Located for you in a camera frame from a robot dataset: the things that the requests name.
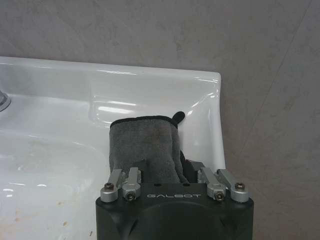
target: concrete wall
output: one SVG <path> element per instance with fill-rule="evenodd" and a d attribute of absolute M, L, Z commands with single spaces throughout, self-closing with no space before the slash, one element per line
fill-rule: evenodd
<path fill-rule="evenodd" d="M 0 56 L 221 73 L 254 238 L 320 239 L 320 1 L 1 0 Z"/>

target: sink basin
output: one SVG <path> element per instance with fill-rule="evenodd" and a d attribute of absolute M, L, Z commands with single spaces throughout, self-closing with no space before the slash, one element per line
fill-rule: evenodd
<path fill-rule="evenodd" d="M 187 159 L 225 168 L 216 72 L 0 57 L 0 239 L 96 239 L 109 128 L 172 117 Z"/>

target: gray towel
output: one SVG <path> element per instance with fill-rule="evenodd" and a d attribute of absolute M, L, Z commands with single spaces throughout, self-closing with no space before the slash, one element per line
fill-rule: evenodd
<path fill-rule="evenodd" d="M 144 183 L 185 183 L 180 160 L 178 123 L 185 117 L 141 116 L 114 121 L 110 126 L 110 170 L 131 167 L 142 171 Z"/>

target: silver screw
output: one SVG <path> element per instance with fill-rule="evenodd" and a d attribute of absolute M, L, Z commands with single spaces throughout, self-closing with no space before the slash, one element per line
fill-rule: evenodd
<path fill-rule="evenodd" d="M 244 190 L 246 186 L 243 182 L 237 182 L 234 187 L 236 190 Z"/>
<path fill-rule="evenodd" d="M 222 202 L 225 199 L 225 195 L 222 191 L 218 191 L 214 194 L 214 199 L 218 202 Z"/>
<path fill-rule="evenodd" d="M 136 194 L 134 192 L 128 192 L 127 195 L 125 196 L 125 199 L 129 202 L 132 202 L 133 200 L 136 199 Z"/>
<path fill-rule="evenodd" d="M 111 182 L 107 182 L 105 185 L 104 185 L 104 188 L 105 189 L 108 189 L 108 190 L 113 190 L 114 189 L 114 184 L 111 183 Z"/>

